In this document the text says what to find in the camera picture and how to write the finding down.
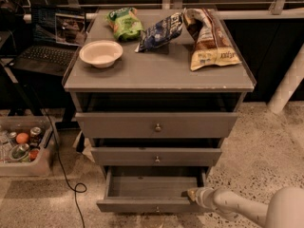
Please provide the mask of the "grey drawer cabinet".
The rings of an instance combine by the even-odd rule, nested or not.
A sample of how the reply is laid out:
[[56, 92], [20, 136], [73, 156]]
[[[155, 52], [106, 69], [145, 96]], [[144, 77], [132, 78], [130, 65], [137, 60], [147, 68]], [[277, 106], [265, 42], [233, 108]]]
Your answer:
[[[112, 66], [98, 69], [77, 60], [64, 83], [77, 113], [237, 113], [255, 79], [245, 62], [190, 69], [189, 33], [154, 51], [123, 44]], [[93, 147], [217, 148], [223, 138], [89, 138]]]

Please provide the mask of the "red round fruit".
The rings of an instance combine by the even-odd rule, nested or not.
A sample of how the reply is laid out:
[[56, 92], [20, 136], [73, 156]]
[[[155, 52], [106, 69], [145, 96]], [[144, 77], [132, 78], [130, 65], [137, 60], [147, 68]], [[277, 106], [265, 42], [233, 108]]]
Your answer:
[[28, 152], [29, 160], [33, 162], [39, 154], [39, 149], [32, 149]]

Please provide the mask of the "green chip bag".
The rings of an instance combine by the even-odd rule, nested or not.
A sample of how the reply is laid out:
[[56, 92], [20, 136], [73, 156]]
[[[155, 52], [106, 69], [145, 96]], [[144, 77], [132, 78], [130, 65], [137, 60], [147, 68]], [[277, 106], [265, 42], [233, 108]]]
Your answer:
[[136, 40], [143, 31], [142, 22], [137, 17], [137, 10], [132, 7], [113, 10], [105, 16], [105, 20], [118, 41]]

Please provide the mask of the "blue chip bag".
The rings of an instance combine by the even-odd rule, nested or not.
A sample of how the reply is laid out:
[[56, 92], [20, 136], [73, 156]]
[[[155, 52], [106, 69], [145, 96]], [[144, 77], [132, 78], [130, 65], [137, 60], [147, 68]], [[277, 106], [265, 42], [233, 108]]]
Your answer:
[[162, 47], [182, 33], [182, 13], [176, 12], [143, 32], [136, 52], [144, 52]]

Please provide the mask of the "brown and cream chip bag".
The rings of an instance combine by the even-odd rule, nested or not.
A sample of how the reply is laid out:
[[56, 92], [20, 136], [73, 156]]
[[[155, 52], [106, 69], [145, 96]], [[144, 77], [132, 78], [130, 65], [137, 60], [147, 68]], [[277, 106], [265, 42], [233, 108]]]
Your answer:
[[227, 33], [210, 9], [186, 9], [183, 22], [195, 44], [190, 69], [240, 63]]

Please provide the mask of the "clear plastic storage bin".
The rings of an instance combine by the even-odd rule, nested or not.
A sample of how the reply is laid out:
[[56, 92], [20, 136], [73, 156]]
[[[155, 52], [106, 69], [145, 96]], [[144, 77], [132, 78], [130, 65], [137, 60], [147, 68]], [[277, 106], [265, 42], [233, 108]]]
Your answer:
[[[39, 149], [34, 161], [29, 160], [29, 153], [20, 161], [10, 159], [11, 149], [20, 143], [16, 142], [19, 133], [28, 133], [38, 126], [42, 129], [41, 141], [30, 141], [29, 151]], [[55, 153], [56, 130], [51, 120], [43, 116], [1, 117], [0, 118], [0, 176], [47, 176], [50, 172]]]

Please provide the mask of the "orange fruit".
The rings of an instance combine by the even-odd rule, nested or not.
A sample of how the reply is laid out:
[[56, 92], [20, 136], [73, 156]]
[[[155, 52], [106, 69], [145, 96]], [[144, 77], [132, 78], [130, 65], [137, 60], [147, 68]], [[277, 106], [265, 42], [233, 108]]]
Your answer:
[[17, 143], [28, 143], [29, 142], [29, 134], [28, 133], [19, 133], [16, 136]]

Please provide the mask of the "black laptop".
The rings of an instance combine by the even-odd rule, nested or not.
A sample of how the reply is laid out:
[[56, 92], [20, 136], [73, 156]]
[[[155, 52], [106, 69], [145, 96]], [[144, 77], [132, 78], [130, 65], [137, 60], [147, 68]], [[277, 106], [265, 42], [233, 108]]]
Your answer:
[[86, 40], [86, 13], [80, 8], [31, 6], [32, 45], [11, 63], [14, 69], [63, 76]]

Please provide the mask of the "green tin can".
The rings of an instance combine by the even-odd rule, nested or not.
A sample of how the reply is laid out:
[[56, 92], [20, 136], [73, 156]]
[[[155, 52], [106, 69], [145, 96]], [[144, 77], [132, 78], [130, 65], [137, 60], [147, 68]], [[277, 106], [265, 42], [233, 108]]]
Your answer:
[[29, 152], [29, 145], [27, 143], [20, 143], [15, 145], [9, 152], [9, 158], [12, 161], [19, 162]]

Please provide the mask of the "white bowl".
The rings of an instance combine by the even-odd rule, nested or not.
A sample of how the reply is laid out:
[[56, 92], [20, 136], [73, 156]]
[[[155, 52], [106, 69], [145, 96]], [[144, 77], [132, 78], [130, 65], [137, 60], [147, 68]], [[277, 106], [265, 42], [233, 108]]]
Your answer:
[[81, 60], [96, 68], [111, 67], [123, 55], [123, 47], [113, 41], [94, 41], [79, 52]]

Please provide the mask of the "grey bottom drawer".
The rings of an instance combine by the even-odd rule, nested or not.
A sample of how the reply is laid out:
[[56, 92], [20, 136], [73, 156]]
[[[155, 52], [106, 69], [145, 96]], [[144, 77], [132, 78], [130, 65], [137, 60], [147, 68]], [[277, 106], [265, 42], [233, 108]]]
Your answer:
[[104, 197], [97, 205], [103, 212], [115, 213], [202, 212], [187, 191], [205, 182], [203, 167], [110, 166]]

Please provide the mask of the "grey top drawer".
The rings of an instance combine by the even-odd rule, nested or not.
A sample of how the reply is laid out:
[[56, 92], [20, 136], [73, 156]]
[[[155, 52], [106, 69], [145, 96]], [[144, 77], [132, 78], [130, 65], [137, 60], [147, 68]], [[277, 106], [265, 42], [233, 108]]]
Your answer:
[[77, 113], [89, 138], [223, 138], [228, 137], [237, 113]]

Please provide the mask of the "grey drawer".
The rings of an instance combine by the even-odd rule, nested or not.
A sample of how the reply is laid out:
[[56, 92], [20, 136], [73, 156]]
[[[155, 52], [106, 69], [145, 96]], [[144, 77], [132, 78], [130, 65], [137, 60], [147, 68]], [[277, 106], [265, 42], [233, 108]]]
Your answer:
[[214, 166], [217, 148], [93, 147], [92, 156], [101, 166]]
[[223, 138], [228, 137], [237, 113], [77, 113], [89, 138]]
[[103, 212], [115, 213], [202, 212], [187, 191], [205, 182], [203, 167], [110, 166], [104, 197], [97, 205]]

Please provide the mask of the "dark soda can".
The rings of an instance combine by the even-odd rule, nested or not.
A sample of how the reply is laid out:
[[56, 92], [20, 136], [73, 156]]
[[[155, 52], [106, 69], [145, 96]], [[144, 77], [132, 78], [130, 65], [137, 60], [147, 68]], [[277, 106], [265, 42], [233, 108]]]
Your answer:
[[33, 127], [30, 132], [30, 141], [32, 143], [39, 143], [41, 141], [42, 129], [38, 126]]

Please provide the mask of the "white diagonal post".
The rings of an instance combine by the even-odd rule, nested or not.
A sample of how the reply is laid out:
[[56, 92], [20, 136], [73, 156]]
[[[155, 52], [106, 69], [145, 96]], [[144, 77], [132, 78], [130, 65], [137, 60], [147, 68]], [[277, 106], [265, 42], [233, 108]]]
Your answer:
[[273, 97], [268, 103], [269, 109], [275, 113], [280, 113], [289, 102], [296, 89], [304, 79], [304, 44], [296, 54], [292, 64], [285, 73], [282, 81], [275, 90]]

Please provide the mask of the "grey middle drawer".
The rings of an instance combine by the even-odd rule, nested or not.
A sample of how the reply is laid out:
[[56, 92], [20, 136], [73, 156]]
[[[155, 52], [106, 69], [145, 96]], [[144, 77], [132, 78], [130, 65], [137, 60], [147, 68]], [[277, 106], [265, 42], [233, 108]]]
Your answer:
[[92, 156], [101, 166], [214, 166], [217, 148], [93, 147]]

